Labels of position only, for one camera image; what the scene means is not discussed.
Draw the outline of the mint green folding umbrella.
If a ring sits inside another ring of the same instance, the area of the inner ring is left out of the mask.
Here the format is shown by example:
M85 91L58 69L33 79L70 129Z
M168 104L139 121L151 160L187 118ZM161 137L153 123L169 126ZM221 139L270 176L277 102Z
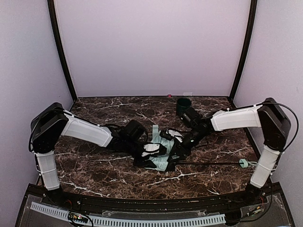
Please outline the mint green folding umbrella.
M169 152L171 151L172 147L174 144L177 142L174 142L173 140L167 140L165 138L162 138L160 136L160 130L158 125L153 125L152 126L152 140L151 143L159 143L162 144L166 149L167 152L165 155L156 155L156 157L150 157L150 160L156 165L156 168L146 168L146 169L153 169L161 172L167 172L169 171L169 162L168 162L168 157L169 157ZM237 163L213 163L209 165L240 165L241 168L247 168L249 166L257 166L257 162L255 161L247 161L246 159L240 159Z

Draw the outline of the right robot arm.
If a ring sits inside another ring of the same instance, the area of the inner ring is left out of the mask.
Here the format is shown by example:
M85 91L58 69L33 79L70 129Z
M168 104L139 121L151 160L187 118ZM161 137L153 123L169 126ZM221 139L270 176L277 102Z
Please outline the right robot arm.
M177 140L170 156L184 160L191 149L213 132L239 128L261 128L264 148L258 159L250 185L262 188L267 179L276 170L282 154L292 144L288 140L291 121L283 109L289 107L277 103L273 98L264 102L234 109L222 109L202 116L193 107L178 111L178 117L190 128L182 141Z

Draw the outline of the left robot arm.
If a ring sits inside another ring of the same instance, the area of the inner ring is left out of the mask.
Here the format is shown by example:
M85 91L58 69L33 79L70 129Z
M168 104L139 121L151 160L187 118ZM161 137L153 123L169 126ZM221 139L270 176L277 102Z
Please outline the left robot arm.
M135 120L125 126L97 124L74 115L55 102L31 121L28 149L36 157L45 188L56 191L61 187L54 157L59 142L82 141L142 161L160 151L160 144L148 142L146 137L146 129Z

